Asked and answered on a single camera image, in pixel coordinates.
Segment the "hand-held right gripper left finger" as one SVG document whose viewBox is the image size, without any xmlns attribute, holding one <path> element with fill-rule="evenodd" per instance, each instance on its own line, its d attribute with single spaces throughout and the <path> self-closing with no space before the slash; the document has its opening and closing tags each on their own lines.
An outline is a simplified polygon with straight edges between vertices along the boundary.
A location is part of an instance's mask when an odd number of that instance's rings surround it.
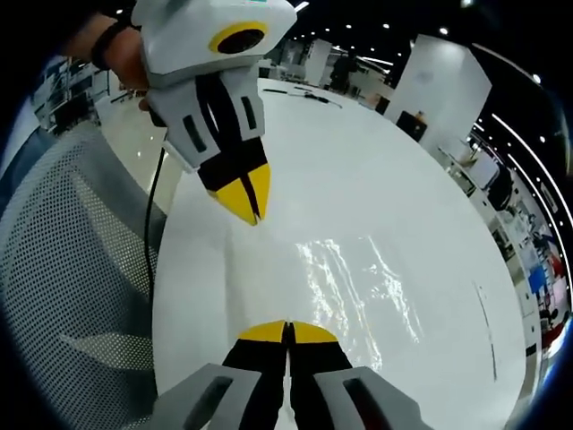
<svg viewBox="0 0 573 430">
<path fill-rule="evenodd" d="M 206 364 L 161 394 L 156 429 L 273 429 L 284 400 L 287 322 L 244 331 L 221 364 Z"/>
</svg>

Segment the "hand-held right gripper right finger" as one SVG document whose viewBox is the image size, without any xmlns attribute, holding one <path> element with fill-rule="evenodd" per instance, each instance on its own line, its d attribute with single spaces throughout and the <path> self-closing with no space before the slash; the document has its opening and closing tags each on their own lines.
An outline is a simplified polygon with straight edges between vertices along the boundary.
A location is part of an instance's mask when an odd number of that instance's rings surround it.
<svg viewBox="0 0 573 430">
<path fill-rule="evenodd" d="M 291 322 L 290 403 L 300 429 L 428 429 L 418 403 L 368 366 L 354 367 L 331 332 Z"/>
</svg>

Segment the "person's left hand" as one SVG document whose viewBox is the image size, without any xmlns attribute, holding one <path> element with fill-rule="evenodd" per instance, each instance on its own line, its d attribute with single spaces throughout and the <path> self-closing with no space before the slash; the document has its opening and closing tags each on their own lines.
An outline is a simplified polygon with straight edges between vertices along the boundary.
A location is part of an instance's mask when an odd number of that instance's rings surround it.
<svg viewBox="0 0 573 430">
<path fill-rule="evenodd" d="M 147 92 L 149 81 L 141 57 L 141 35 L 134 28 L 118 33 L 106 52 L 106 61 L 129 90 Z"/>
</svg>

